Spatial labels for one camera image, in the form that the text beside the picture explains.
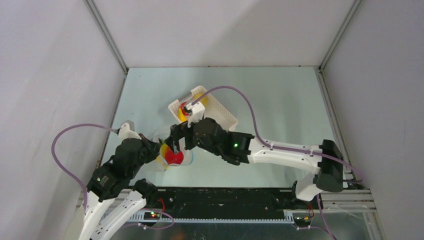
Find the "yellow toy banana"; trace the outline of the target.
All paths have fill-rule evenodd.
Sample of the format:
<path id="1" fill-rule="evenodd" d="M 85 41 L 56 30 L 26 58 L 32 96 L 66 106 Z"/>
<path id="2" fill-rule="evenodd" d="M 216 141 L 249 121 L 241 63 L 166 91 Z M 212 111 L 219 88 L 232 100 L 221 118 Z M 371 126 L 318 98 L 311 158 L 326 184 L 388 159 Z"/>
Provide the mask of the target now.
<path id="1" fill-rule="evenodd" d="M 183 113 L 183 111 L 182 111 L 182 109 L 181 109 L 181 108 L 179 108 L 179 109 L 178 109 L 178 114 L 177 114 L 177 116 L 178 116 L 178 119 L 179 119 L 182 123 L 187 121 L 187 118 L 186 118 L 186 116 L 184 115 L 184 113 Z"/>

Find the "large red toy apple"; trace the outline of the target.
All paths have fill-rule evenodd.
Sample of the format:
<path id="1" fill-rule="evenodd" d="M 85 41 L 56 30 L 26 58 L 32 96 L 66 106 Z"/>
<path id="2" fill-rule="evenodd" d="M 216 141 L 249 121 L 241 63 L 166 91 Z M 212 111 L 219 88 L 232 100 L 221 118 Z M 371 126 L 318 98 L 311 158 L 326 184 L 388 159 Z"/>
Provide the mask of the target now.
<path id="1" fill-rule="evenodd" d="M 171 154 L 171 157 L 168 158 L 169 165 L 180 165 L 184 161 L 184 153 L 179 151 L 178 153 Z"/>

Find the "clear zip top bag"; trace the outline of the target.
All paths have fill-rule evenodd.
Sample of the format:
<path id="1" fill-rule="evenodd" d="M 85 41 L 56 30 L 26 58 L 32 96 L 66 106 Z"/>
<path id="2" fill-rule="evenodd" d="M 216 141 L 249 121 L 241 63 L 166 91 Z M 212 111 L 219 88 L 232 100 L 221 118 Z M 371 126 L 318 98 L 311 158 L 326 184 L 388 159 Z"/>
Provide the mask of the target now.
<path id="1" fill-rule="evenodd" d="M 152 162 L 153 170 L 156 172 L 165 172 L 170 167 L 188 166 L 194 162 L 194 153 L 191 150 L 185 149 L 185 139 L 179 140 L 178 153 L 174 153 L 172 149 L 165 144 L 165 139 L 169 134 L 156 133 L 152 140 L 161 143 L 161 148 L 158 157 Z"/>

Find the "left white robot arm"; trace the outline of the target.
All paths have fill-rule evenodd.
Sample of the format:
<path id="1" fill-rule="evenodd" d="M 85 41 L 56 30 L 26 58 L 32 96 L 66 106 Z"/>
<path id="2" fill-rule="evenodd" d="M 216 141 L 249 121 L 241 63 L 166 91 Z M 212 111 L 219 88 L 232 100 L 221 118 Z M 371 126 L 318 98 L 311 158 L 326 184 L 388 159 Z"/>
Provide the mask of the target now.
<path id="1" fill-rule="evenodd" d="M 109 160 L 93 172 L 87 184 L 80 240 L 108 240 L 137 211 L 156 206 L 158 188 L 142 178 L 135 182 L 121 205 L 102 219 L 122 190 L 129 187 L 141 167 L 159 156 L 161 146 L 145 137 L 127 137 L 116 147 Z"/>

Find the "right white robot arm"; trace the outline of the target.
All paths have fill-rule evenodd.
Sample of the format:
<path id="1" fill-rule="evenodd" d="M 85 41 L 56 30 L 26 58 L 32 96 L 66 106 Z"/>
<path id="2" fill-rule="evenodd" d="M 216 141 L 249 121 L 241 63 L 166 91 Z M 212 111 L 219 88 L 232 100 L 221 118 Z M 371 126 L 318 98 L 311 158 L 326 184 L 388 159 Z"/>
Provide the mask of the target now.
<path id="1" fill-rule="evenodd" d="M 339 193 L 344 189 L 343 156 L 332 140 L 311 146 L 272 142 L 250 133 L 225 130 L 209 117 L 172 125 L 165 144 L 176 153 L 181 149 L 180 140 L 184 140 L 185 150 L 198 147 L 235 166 L 264 163 L 306 171 L 307 175 L 292 187 L 290 201 L 297 209 L 304 209 L 322 192 Z"/>

